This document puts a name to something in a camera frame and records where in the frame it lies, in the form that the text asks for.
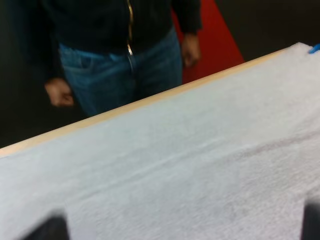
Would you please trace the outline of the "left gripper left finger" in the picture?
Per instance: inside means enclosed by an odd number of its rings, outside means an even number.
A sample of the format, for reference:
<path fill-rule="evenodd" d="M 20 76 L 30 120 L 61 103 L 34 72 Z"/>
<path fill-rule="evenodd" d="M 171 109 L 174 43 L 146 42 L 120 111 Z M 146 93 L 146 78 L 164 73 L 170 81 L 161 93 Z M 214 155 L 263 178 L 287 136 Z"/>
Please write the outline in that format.
<path fill-rule="evenodd" d="M 24 236 L 25 240 L 69 240 L 67 221 L 62 216 L 53 216 L 34 227 Z"/>

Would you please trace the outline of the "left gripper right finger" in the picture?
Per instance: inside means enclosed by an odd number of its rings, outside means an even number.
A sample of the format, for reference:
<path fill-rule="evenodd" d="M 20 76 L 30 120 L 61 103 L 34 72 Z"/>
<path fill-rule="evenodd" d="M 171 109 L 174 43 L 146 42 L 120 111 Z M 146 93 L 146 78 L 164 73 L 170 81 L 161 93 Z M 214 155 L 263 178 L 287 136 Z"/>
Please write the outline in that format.
<path fill-rule="evenodd" d="M 308 203 L 304 209 L 303 239 L 320 240 L 320 204 Z"/>

